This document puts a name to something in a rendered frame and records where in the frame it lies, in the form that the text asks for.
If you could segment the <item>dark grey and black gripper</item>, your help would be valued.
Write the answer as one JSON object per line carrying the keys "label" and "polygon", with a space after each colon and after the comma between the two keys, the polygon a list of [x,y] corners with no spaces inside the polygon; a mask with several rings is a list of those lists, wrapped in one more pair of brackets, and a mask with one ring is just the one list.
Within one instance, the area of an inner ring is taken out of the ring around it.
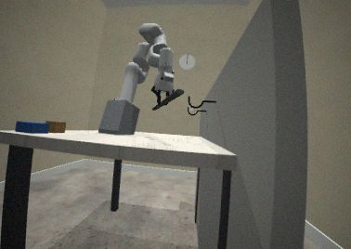
{"label": "dark grey and black gripper", "polygon": [[158,105],[161,104],[161,96],[160,96],[161,93],[166,93],[166,97],[168,97],[175,91],[174,81],[168,82],[168,81],[161,80],[163,76],[163,72],[169,72],[169,71],[166,71],[166,70],[158,71],[155,76],[154,87],[151,89],[151,91],[155,93],[155,95],[157,96]]}

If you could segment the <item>blue rectangular block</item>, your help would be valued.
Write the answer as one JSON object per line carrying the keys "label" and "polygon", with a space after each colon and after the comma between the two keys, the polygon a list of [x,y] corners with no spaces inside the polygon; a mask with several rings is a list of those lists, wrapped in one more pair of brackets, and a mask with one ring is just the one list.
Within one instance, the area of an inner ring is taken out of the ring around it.
{"label": "blue rectangular block", "polygon": [[28,134],[48,134],[48,130],[49,124],[17,121],[15,132]]}

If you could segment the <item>small brown box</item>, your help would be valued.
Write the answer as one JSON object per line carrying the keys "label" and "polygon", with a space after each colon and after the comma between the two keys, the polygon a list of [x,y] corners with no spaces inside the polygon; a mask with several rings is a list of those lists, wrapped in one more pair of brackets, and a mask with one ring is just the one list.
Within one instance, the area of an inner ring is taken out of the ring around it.
{"label": "small brown box", "polygon": [[45,123],[49,124],[48,133],[65,133],[65,122],[45,121]]}

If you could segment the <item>grey bar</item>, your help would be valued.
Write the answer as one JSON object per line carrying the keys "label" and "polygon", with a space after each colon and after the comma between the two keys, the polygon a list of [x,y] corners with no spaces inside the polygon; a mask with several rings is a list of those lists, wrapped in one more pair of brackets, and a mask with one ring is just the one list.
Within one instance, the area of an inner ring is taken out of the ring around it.
{"label": "grey bar", "polygon": [[163,105],[167,104],[168,102],[172,101],[175,98],[178,98],[179,96],[184,94],[184,90],[177,89],[175,92],[173,92],[171,95],[169,95],[167,98],[165,98],[163,101],[161,101],[160,105],[156,105],[155,107],[152,108],[153,111],[158,110],[160,107]]}

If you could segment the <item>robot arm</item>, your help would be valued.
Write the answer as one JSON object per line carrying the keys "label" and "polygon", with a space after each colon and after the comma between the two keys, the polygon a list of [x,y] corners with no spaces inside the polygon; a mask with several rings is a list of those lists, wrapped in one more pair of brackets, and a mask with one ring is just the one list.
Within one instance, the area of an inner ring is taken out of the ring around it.
{"label": "robot arm", "polygon": [[[135,55],[133,56],[133,62],[126,66],[120,95],[115,98],[127,99],[132,104],[137,90],[137,84],[142,84],[145,81],[150,66],[159,68],[158,71],[166,70],[171,72],[163,72],[161,80],[164,81],[173,82],[173,73],[175,73],[173,71],[174,52],[172,49],[167,48],[165,34],[159,25],[156,23],[145,23],[139,28],[139,33],[144,37],[147,43],[138,45]],[[148,61],[146,59],[147,54]]]}

